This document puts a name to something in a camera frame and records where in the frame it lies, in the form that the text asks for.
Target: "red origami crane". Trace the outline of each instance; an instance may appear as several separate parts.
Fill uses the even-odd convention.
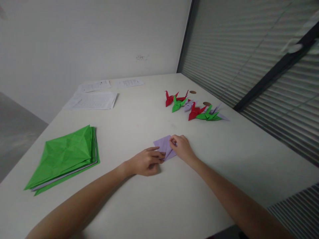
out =
[[[176,98],[176,100],[177,101],[184,101],[185,99],[186,99],[186,97],[187,97],[187,94],[188,94],[188,91],[187,91],[187,93],[186,93],[186,95],[185,95],[185,97],[179,97],[179,98]]]
[[[166,91],[166,107],[169,106],[174,101],[174,96],[168,96],[168,92]]]
[[[203,108],[195,107],[195,102],[192,104],[192,111],[189,113],[188,121],[193,120],[196,118],[197,115],[204,112],[206,106]]]

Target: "purple origami paper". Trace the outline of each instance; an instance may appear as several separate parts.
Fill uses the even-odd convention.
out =
[[[156,147],[159,147],[158,151],[166,153],[164,161],[167,161],[171,159],[172,157],[176,156],[175,151],[172,150],[172,148],[169,145],[169,139],[170,139],[170,135],[153,142],[153,144]]]
[[[217,116],[223,120],[226,120],[226,121],[230,121],[228,118],[226,118],[225,116],[223,116],[222,114],[218,113]]]
[[[215,114],[215,113],[217,112],[217,110],[219,109],[219,107],[220,107],[221,104],[222,104],[222,103],[220,103],[214,110],[211,110],[209,113],[210,113],[211,115]]]
[[[190,111],[192,109],[193,102],[195,102],[196,105],[198,101],[188,100],[188,102],[186,102],[186,104],[184,105],[184,112]]]

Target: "folded paper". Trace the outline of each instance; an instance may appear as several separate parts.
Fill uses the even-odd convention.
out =
[[[198,101],[193,101],[190,99],[187,100],[187,102],[185,103],[185,106],[184,106],[184,112],[188,112],[192,109],[193,102],[195,102],[195,105],[196,105]]]
[[[215,112],[215,113],[212,114],[212,115],[209,113],[210,110],[211,110],[211,108],[212,108],[212,106],[210,105],[209,108],[208,108],[208,110],[206,111],[206,113],[199,114],[199,115],[196,116],[196,118],[201,119],[201,120],[207,120],[207,121],[217,121],[217,120],[221,120],[221,118],[219,118],[219,117],[217,116],[217,114],[218,114],[219,112]]]
[[[173,105],[172,112],[179,110],[185,104],[186,101],[187,99],[185,99],[184,101],[178,101],[176,100],[176,96],[174,96],[174,105]]]
[[[222,119],[226,120],[226,121],[230,121],[227,117],[223,116],[221,113],[215,114],[218,111],[218,109],[219,109],[221,104],[222,103],[220,103],[214,110],[210,110],[210,108],[209,108],[209,109],[205,109],[204,112],[203,112],[205,114],[207,112],[209,112],[210,115],[215,115],[215,117],[209,117],[210,119],[208,120],[208,117],[203,116],[203,114],[202,114],[202,115],[198,115],[196,118],[202,119],[202,120],[207,119],[207,121],[211,121],[211,120],[216,121],[216,120],[222,120]]]
[[[168,92],[166,91],[166,107],[169,106],[171,103],[173,103],[173,100],[174,100],[173,96],[172,95],[168,96]]]
[[[156,147],[159,147],[158,149],[159,152],[165,152],[164,161],[167,161],[171,159],[172,157],[176,156],[175,151],[172,150],[172,148],[169,145],[169,139],[170,139],[170,135],[153,142],[153,144]]]
[[[95,127],[88,125],[45,143],[41,161],[25,190],[38,195],[99,162]]]
[[[188,121],[195,119],[196,116],[203,113],[205,109],[206,109],[206,106],[204,108],[195,107],[195,102],[193,102],[192,111],[189,113]]]
[[[176,100],[178,100],[178,101],[184,101],[184,100],[187,98],[187,94],[188,94],[188,91],[187,91],[185,97],[176,98]]]

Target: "paper crane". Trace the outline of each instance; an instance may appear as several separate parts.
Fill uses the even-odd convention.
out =
[[[214,110],[211,110],[211,111],[209,111],[208,109],[205,109],[205,110],[204,110],[204,113],[206,113],[207,111],[208,111],[211,115],[214,114],[214,113],[216,113],[221,104],[222,104],[222,103],[220,103]]]
[[[199,114],[199,115],[196,116],[196,118],[201,119],[201,120],[207,120],[207,121],[217,121],[217,120],[221,120],[221,118],[219,118],[219,117],[217,116],[217,114],[218,114],[219,112],[215,112],[215,113],[212,114],[212,115],[209,113],[210,110],[211,110],[211,108],[212,108],[212,106],[210,105],[209,108],[208,108],[208,110],[206,111],[206,113],[204,113],[204,114]]]
[[[197,115],[196,118],[201,120],[207,120],[207,121],[217,121],[217,120],[227,120],[230,121],[228,118],[220,114],[217,110],[220,107],[217,106],[214,110],[211,110],[212,106],[209,106],[207,110],[204,110],[204,114]]]
[[[168,92],[166,91],[166,107],[169,106],[173,102],[173,96],[168,96]]]
[[[184,112],[190,111],[192,109],[192,104],[194,101],[191,101],[190,99],[188,99],[188,101],[186,102],[185,106],[184,106]]]
[[[192,105],[192,111],[189,113],[188,121],[193,120],[196,118],[197,115],[203,113],[203,111],[206,109],[206,106],[204,108],[195,107],[195,102]]]
[[[173,105],[173,109],[172,112],[178,111],[187,101],[187,99],[185,99],[184,101],[178,101],[176,100],[176,96],[174,96],[174,105]]]
[[[186,99],[186,97],[187,97],[187,94],[188,94],[188,91],[187,91],[185,97],[179,97],[179,98],[176,98],[176,100],[178,100],[178,101],[184,101],[184,100]]]

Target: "window blinds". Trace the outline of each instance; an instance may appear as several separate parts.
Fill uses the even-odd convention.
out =
[[[316,0],[200,0],[178,71],[234,107],[318,9]]]
[[[319,167],[319,55],[306,55],[242,115]]]
[[[319,238],[319,184],[267,209],[297,238]]]

